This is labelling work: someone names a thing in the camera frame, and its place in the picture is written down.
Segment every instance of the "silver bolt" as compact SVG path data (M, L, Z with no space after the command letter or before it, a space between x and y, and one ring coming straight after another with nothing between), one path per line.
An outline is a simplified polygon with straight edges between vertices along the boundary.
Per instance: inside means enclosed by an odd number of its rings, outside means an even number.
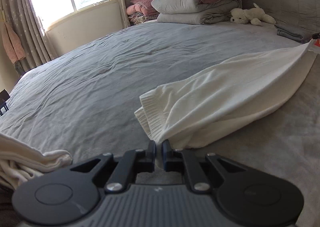
M209 190L209 188L210 188L210 185L207 183L196 183L194 185L194 189L197 191L207 191Z
M109 191L113 191L113 192L120 191L122 189L122 184L120 184L120 183L110 183L110 184L107 184L107 189Z

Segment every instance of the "white plush dog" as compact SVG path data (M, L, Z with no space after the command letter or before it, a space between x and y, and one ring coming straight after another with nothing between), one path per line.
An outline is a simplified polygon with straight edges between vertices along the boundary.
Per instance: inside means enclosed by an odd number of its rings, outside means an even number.
M255 8L249 10L243 9L233 9L231 10L231 19L232 23L237 24L247 24L251 23L255 26L262 26L261 21L267 22L269 24L275 24L276 21L270 15L265 14L264 10L259 8L257 4L253 4Z

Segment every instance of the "white wall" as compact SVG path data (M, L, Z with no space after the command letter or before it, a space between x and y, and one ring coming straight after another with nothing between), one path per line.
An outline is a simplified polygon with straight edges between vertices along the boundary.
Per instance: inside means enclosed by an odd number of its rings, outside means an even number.
M49 30L53 47L59 56L123 28L116 0L79 12Z
M0 34L0 91L6 89L10 93L18 80L19 76L4 50Z

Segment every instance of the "ribbed sleeve cuff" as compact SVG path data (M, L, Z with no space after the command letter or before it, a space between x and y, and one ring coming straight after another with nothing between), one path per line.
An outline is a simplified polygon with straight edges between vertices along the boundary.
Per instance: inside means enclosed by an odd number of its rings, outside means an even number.
M134 115L138 119L140 125L142 126L144 132L148 135L149 139L152 139L151 131L149 128L148 120L146 114L144 113L143 107L135 111Z
M159 103L159 98L156 94L156 89L141 95L140 101L148 121L151 139L155 142L159 142L163 133L165 117Z

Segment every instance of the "gray bedsheet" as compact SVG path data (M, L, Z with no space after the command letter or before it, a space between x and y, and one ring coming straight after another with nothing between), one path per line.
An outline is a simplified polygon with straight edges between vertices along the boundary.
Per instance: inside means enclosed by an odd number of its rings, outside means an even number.
M86 44L28 72L0 117L0 131L41 151L65 149L80 161L146 148L134 116L139 96L242 53L299 45L273 28L222 22L145 23ZM196 150L211 151L285 178L305 198L299 226L320 226L320 58L275 113ZM139 174L139 182L179 182L177 174Z

